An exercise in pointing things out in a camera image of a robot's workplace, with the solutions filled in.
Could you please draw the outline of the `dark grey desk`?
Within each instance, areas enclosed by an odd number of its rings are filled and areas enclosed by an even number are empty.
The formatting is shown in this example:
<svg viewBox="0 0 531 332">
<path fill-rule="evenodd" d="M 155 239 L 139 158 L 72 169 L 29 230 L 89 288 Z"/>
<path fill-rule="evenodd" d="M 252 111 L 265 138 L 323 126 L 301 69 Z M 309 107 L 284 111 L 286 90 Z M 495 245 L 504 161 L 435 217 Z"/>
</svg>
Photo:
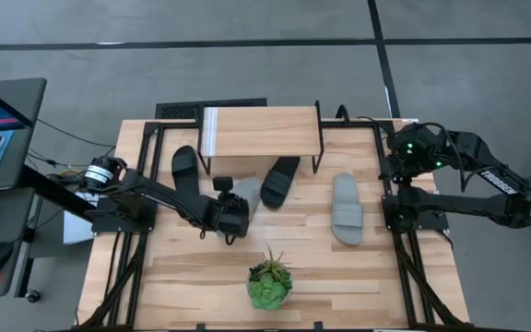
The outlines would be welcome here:
<svg viewBox="0 0 531 332">
<path fill-rule="evenodd" d="M 34 122 L 38 117 L 46 80 L 25 78 L 0 80 L 0 99 Z M 27 224 L 34 190 L 19 188 L 33 129 L 20 129 L 7 140 L 0 162 L 0 242 L 14 244 L 11 256 L 0 270 L 0 296 L 8 293 L 21 247 L 20 235 Z"/>
</svg>

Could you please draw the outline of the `black slide sandal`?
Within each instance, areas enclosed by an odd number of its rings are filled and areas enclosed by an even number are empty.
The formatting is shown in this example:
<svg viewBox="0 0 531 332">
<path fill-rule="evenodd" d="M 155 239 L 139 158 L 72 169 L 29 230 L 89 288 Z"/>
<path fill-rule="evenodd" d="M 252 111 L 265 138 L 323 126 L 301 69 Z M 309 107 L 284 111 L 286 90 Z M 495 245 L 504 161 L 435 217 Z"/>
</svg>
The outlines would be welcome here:
<svg viewBox="0 0 531 332">
<path fill-rule="evenodd" d="M 300 157 L 280 157 L 268 171 L 260 191 L 267 208 L 279 209 L 284 204 L 300 161 Z"/>
<path fill-rule="evenodd" d="M 191 146 L 178 148 L 171 159 L 171 176 L 175 190 L 186 204 L 193 205 L 200 196 L 198 165 Z"/>
</svg>

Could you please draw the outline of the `light grey slide sandal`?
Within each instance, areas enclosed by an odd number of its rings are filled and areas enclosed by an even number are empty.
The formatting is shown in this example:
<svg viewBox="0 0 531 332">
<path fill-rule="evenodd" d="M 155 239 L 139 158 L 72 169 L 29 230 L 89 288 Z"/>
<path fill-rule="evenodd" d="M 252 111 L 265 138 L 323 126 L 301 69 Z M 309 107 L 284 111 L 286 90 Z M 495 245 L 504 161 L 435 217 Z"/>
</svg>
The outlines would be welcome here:
<svg viewBox="0 0 531 332">
<path fill-rule="evenodd" d="M 343 244 L 357 246 L 363 237 L 363 206 L 356 178 L 340 173 L 334 179 L 331 229 Z"/>
<path fill-rule="evenodd" d="M 249 220 L 253 219 L 260 202 L 261 180 L 256 177 L 249 177 L 240 180 L 232 189 L 232 193 L 244 198 L 248 202 Z"/>
</svg>

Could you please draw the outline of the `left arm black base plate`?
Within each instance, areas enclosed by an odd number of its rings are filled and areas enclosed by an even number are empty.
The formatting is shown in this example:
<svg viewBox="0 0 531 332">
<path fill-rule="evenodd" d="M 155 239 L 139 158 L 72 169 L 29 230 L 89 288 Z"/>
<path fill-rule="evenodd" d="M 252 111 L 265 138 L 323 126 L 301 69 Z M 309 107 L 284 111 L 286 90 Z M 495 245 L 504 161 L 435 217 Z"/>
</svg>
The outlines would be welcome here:
<svg viewBox="0 0 531 332">
<path fill-rule="evenodd" d="M 91 230 L 95 233 L 153 231 L 157 204 L 141 196 L 133 199 L 132 203 L 119 203 L 112 198 L 100 198 L 95 209 L 86 211 Z"/>
</svg>

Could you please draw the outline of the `succulent in white geometric pot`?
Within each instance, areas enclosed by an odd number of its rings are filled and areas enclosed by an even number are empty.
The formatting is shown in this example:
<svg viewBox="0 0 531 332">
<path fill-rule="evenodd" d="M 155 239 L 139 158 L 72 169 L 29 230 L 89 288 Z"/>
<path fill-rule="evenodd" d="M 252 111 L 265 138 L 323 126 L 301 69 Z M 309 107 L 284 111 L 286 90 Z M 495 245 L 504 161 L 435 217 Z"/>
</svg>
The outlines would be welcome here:
<svg viewBox="0 0 531 332">
<path fill-rule="evenodd" d="M 257 310 L 275 311 L 289 299 L 293 290 L 290 270 L 281 261 L 284 253 L 274 256 L 270 246 L 259 263 L 248 270 L 246 290 Z"/>
</svg>

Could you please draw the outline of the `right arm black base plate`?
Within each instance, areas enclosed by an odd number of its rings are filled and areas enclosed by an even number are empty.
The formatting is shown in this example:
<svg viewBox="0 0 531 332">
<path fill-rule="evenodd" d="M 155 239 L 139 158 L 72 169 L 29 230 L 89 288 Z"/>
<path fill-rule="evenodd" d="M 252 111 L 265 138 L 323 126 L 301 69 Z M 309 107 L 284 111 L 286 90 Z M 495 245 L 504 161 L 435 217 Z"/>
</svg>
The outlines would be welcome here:
<svg viewBox="0 0 531 332">
<path fill-rule="evenodd" d="M 444 213 L 426 210 L 417 211 L 402 205 L 397 196 L 383 196 L 382 207 L 386 228 L 396 233 L 416 230 L 445 231 L 449 229 Z"/>
</svg>

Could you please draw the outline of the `white paper sheet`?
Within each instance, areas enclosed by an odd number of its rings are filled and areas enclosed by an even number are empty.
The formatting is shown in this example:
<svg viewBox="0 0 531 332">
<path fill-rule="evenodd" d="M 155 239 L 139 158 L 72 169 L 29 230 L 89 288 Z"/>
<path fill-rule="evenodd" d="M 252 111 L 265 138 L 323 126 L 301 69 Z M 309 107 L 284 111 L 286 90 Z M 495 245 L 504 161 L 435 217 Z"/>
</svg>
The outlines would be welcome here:
<svg viewBox="0 0 531 332">
<path fill-rule="evenodd" d="M 75 244 L 94 238 L 90 221 L 82 219 L 69 211 L 64 212 L 63 244 Z"/>
</svg>

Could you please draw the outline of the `black desk beam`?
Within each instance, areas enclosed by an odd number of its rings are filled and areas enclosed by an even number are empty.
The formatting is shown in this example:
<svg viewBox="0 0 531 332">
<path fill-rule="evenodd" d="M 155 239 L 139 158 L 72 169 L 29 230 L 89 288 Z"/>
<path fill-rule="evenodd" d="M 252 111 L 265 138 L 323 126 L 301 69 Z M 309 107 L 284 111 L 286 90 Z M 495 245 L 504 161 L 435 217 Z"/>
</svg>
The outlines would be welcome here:
<svg viewBox="0 0 531 332">
<path fill-rule="evenodd" d="M 29 166 L 24 165 L 22 167 L 18 179 L 18 187 L 32 188 L 39 196 L 52 201 L 64 210 L 87 221 L 92 221 L 92 218 L 88 215 L 88 211 L 95 209 L 93 205 L 64 189 L 60 184 L 56 184 L 41 173 L 31 169 Z"/>
</svg>

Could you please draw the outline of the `wooden shelf black metal legs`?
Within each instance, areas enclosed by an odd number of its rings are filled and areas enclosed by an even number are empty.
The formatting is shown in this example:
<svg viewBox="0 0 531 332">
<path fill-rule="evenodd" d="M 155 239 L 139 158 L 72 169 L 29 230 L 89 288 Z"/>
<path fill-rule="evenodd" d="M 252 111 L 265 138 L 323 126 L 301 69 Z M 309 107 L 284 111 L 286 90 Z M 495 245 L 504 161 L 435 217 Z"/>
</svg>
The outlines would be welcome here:
<svg viewBox="0 0 531 332">
<path fill-rule="evenodd" d="M 320 104 L 206 107 L 197 119 L 197 155 L 207 174 L 214 158 L 310 157 L 325 153 Z"/>
</svg>

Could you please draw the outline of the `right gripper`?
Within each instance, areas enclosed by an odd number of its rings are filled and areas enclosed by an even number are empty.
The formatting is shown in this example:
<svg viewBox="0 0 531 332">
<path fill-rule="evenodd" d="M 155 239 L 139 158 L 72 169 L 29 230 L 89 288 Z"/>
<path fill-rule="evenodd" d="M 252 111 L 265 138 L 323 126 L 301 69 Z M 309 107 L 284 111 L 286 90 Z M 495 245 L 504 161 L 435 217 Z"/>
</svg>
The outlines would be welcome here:
<svg viewBox="0 0 531 332">
<path fill-rule="evenodd" d="M 389 134 L 386 145 L 390 153 L 386 161 L 390 167 L 389 176 L 397 182 L 417 177 L 431 171 L 431 133 L 421 124 L 413 123 Z"/>
</svg>

